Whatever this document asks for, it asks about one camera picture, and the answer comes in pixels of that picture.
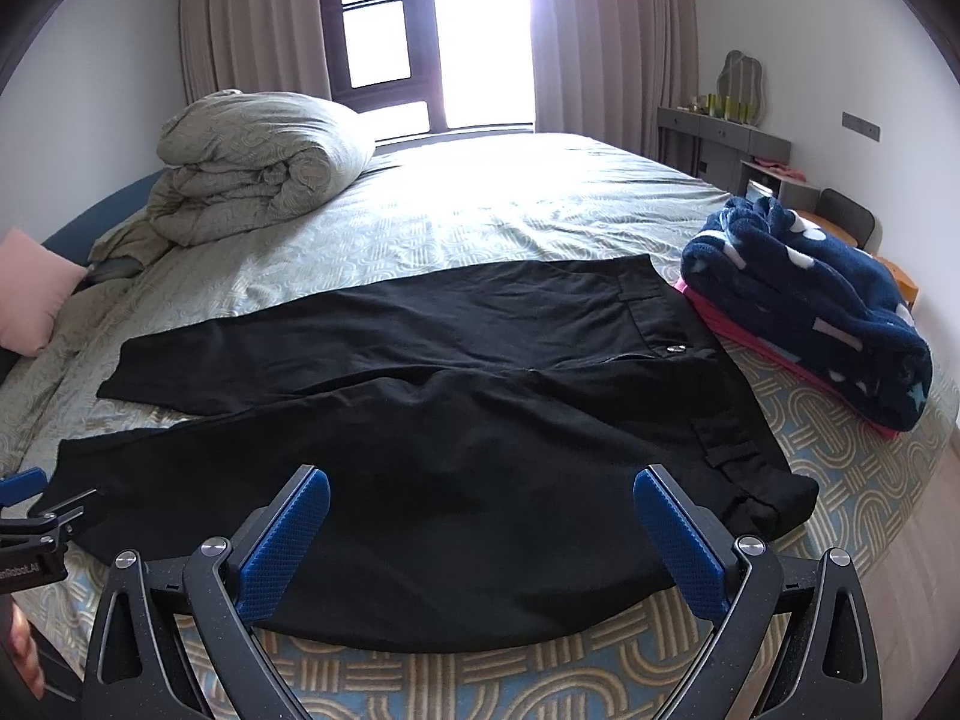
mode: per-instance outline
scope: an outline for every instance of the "pink pillow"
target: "pink pillow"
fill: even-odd
[[[11,229],[0,242],[0,346],[37,357],[86,270]]]

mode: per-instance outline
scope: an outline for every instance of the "navy blue blanket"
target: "navy blue blanket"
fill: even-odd
[[[683,280],[873,422],[917,424],[933,363],[890,271],[776,199],[734,197],[685,247]]]

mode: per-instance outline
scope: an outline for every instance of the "black pants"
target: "black pants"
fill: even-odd
[[[330,515],[267,627],[357,647],[550,640],[669,586],[632,510],[651,463],[737,534],[816,501],[648,257],[471,266],[134,338],[99,395],[206,418],[63,442],[39,509],[97,485],[110,516],[81,546],[185,555],[315,464]]]

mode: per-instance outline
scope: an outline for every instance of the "bedsheet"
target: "bedsheet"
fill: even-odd
[[[35,394],[32,417],[8,426],[18,432],[8,444],[24,451],[7,463],[50,471],[62,439],[188,418],[95,397],[126,338],[320,290],[507,259],[649,252],[672,282],[683,246],[726,199],[669,167],[572,135],[499,135],[375,157],[325,208],[174,250],[133,280],[89,343],[61,367],[56,386],[47,382]],[[793,469],[821,485],[813,518],[779,547],[813,557],[843,545],[866,570],[910,517],[943,453],[957,387],[937,367],[920,424],[885,440],[832,396],[747,349],[726,346]],[[0,413],[30,396],[35,378],[15,371],[0,388]],[[104,568],[75,548],[67,557],[68,581],[18,601],[79,666]],[[182,621],[182,632],[211,705],[230,716],[190,620]],[[582,634],[493,653],[390,655],[275,634],[262,640],[315,717],[626,720],[649,716],[664,702],[706,632],[674,589]],[[772,651],[771,639],[765,658]]]

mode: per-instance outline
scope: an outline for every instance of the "blue gripper pad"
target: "blue gripper pad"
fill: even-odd
[[[330,510],[330,484],[313,471],[240,569],[237,615],[247,625],[277,610],[296,567]]]
[[[690,611],[719,626],[730,611],[723,565],[649,470],[637,474],[634,506]]]
[[[47,475],[40,469],[30,469],[0,479],[0,509],[16,506],[27,498],[40,495],[47,488]]]

